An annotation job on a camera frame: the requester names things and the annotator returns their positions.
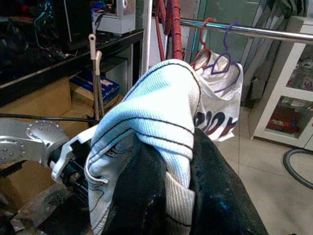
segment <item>white cloth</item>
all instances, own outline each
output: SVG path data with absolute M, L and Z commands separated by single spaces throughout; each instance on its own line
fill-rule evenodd
M 201 102 L 194 117 L 196 127 L 202 129 L 213 141 L 224 141 L 233 137 L 233 129 L 240 114 L 240 100 L 243 86 L 243 68 L 240 64 L 232 64 L 228 72 L 211 74 L 212 65 L 219 57 L 211 52 L 210 60 L 207 54 L 196 63 L 195 69 L 201 86 Z M 228 59 L 222 56 L 213 71 L 225 71 Z
M 166 163 L 170 234 L 189 234 L 195 200 L 189 190 L 193 117 L 200 97 L 194 70 L 183 61 L 167 60 L 146 72 L 101 120 L 85 165 L 94 234 L 100 234 L 106 223 L 116 181 L 131 157 L 132 134 L 154 146 Z

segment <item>white cabinet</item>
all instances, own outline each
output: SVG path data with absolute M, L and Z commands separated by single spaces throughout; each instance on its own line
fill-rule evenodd
M 313 19 L 291 17 L 287 31 L 313 34 Z M 313 45 L 282 42 L 249 127 L 251 139 L 313 150 Z

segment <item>hanger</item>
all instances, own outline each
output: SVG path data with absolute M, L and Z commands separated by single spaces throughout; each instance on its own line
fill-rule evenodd
M 204 30 L 204 28 L 206 28 L 206 24 L 209 23 L 209 22 L 213 22 L 213 19 L 212 19 L 211 17 L 207 18 L 207 19 L 203 22 L 203 25 L 202 25 L 202 27 L 201 27 L 201 31 L 200 31 L 200 43 L 203 45 L 203 49 L 198 52 L 195 61 L 190 64 L 190 65 L 193 67 L 194 70 L 196 70 L 196 62 L 200 59 L 200 57 L 202 56 L 202 54 L 204 54 L 204 53 L 206 52 L 207 55 L 208 55 L 208 58 L 207 58 L 205 64 L 207 64 L 207 62 L 209 62 L 210 57 L 211 57 L 211 51 L 210 51 L 210 49 L 208 49 L 208 48 L 206 47 L 206 42 L 203 41 L 203 30 Z
M 220 89 L 220 90 L 214 91 L 214 93 L 219 93 L 219 92 L 222 92 L 222 91 L 228 89 L 230 86 L 232 86 L 233 84 L 235 84 L 235 83 L 238 81 L 239 76 L 240 76 L 240 69 L 239 69 L 238 65 L 232 61 L 231 55 L 230 55 L 230 53 L 228 52 L 228 45 L 227 45 L 227 43 L 226 43 L 226 39 L 227 39 L 227 36 L 228 36 L 228 32 L 231 30 L 232 26 L 234 26 L 234 25 L 236 25 L 236 23 L 232 23 L 232 24 L 228 27 L 228 29 L 227 29 L 227 31 L 226 31 L 226 33 L 225 33 L 225 36 L 224 36 L 224 47 L 225 47 L 225 49 L 226 49 L 225 52 L 222 53 L 222 54 L 214 61 L 213 64 L 208 65 L 208 66 L 205 66 L 205 67 L 203 68 L 203 70 L 208 69 L 208 68 L 212 68 L 211 74 L 221 74 L 221 73 L 226 73 L 226 72 L 228 72 L 228 71 L 229 71 L 229 68 L 230 68 L 230 65 L 235 65 L 235 66 L 237 67 L 237 69 L 239 70 L 239 73 L 238 73 L 238 76 L 236 77 L 236 79 L 235 79 L 234 81 L 232 81 L 232 82 L 231 82 L 230 84 L 228 84 L 226 87 L 224 87 L 224 88 L 222 88 L 222 89 Z M 224 56 L 224 55 L 227 55 L 228 58 L 229 58 L 226 69 L 223 70 L 223 71 L 214 71 L 214 68 L 215 68 L 215 66 L 216 66 L 216 64 L 217 64 L 217 62 L 218 62 L 218 60 L 219 60 L 222 56 Z
M 219 55 L 219 57 L 214 61 L 213 64 L 205 66 L 205 67 L 203 68 L 203 70 L 206 70 L 206 69 L 208 69 L 208 68 L 212 68 L 211 74 L 221 74 L 221 73 L 226 73 L 226 72 L 229 71 L 230 65 L 232 65 L 234 62 L 232 61 L 231 55 L 230 55 L 230 53 L 228 52 L 228 48 L 229 48 L 229 47 L 228 47 L 228 45 L 227 45 L 226 40 L 227 40 L 228 32 L 231 30 L 232 26 L 234 26 L 234 25 L 236 25 L 236 23 L 232 23 L 232 24 L 228 27 L 228 29 L 227 29 L 227 31 L 226 31 L 226 33 L 225 33 L 225 36 L 224 36 L 225 52 L 222 53 L 221 55 Z M 215 66 L 217 65 L 219 59 L 220 59 L 222 56 L 225 56 L 225 55 L 228 56 L 228 64 L 227 64 L 226 69 L 223 70 L 223 71 L 215 71 L 214 69 L 215 69 Z

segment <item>red strap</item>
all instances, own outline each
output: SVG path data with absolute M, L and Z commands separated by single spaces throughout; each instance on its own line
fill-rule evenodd
M 182 60 L 179 0 L 167 0 L 166 9 L 164 0 L 156 0 L 156 34 L 161 61 L 163 61 L 165 60 L 165 55 L 161 39 L 159 19 L 161 19 L 165 35 L 169 35 L 172 30 L 173 59 Z

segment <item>purple hanger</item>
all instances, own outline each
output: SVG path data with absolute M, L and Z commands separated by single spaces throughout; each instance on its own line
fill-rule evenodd
M 237 78 L 236 78 L 233 82 L 231 82 L 230 84 L 228 84 L 228 85 L 227 85 L 226 87 L 224 87 L 223 89 L 220 89 L 220 90 L 218 90 L 218 91 L 214 91 L 214 93 L 219 93 L 219 92 L 222 92 L 222 91 L 228 89 L 230 86 L 232 86 L 233 84 L 235 84 L 235 83 L 237 82 L 237 80 L 238 80 L 238 78 L 239 78 L 239 76 L 240 76 L 240 69 L 239 69 L 238 65 L 232 61 L 231 55 L 230 55 L 230 53 L 228 52 L 228 45 L 227 45 L 227 42 L 226 42 L 226 39 L 227 39 L 227 36 L 228 36 L 228 32 L 231 30 L 232 26 L 234 26 L 234 25 L 237 25 L 237 23 L 232 23 L 232 24 L 228 27 L 228 29 L 226 30 L 226 32 L 225 32 L 225 36 L 224 36 L 224 47 L 225 47 L 225 49 L 226 49 L 225 52 L 222 53 L 221 55 L 219 55 L 219 57 L 214 61 L 213 64 L 205 66 L 205 67 L 203 68 L 203 70 L 206 70 L 206 69 L 208 69 L 208 68 L 212 68 L 211 74 L 221 74 L 221 73 L 226 73 L 226 72 L 228 72 L 228 71 L 229 71 L 229 68 L 230 68 L 230 65 L 234 64 L 234 65 L 237 67 L 237 69 L 239 70 L 239 74 L 238 74 Z M 217 71 L 217 72 L 215 72 L 215 71 L 214 71 L 214 68 L 215 68 L 217 62 L 218 62 L 219 59 L 220 59 L 222 56 L 224 56 L 224 55 L 227 55 L 228 58 L 229 58 L 229 62 L 228 62 L 227 68 L 226 68 L 225 70 L 223 70 L 223 71 Z
M 214 63 L 213 63 L 212 65 L 207 65 L 207 66 L 205 66 L 205 67 L 203 68 L 203 70 L 206 70 L 206 69 L 208 69 L 208 68 L 212 68 L 211 74 L 221 74 L 221 73 L 226 73 L 226 72 L 229 71 L 230 65 L 233 64 L 233 62 L 232 62 L 232 60 L 231 60 L 231 55 L 230 55 L 230 53 L 228 52 L 228 45 L 227 45 L 226 40 L 227 40 L 228 32 L 231 30 L 232 26 L 234 26 L 234 25 L 236 25 L 236 23 L 232 23 L 232 24 L 228 27 L 228 29 L 226 30 L 226 32 L 225 32 L 225 36 L 224 36 L 224 47 L 225 47 L 225 49 L 226 49 L 225 52 L 222 53 L 221 55 L 219 55 L 219 57 L 217 57 L 217 59 L 214 61 Z M 220 59 L 222 56 L 225 56 L 225 55 L 228 56 L 228 60 L 229 60 L 226 69 L 223 70 L 223 71 L 214 71 L 214 68 L 215 68 L 215 66 L 217 65 L 217 62 L 219 61 L 219 59 Z

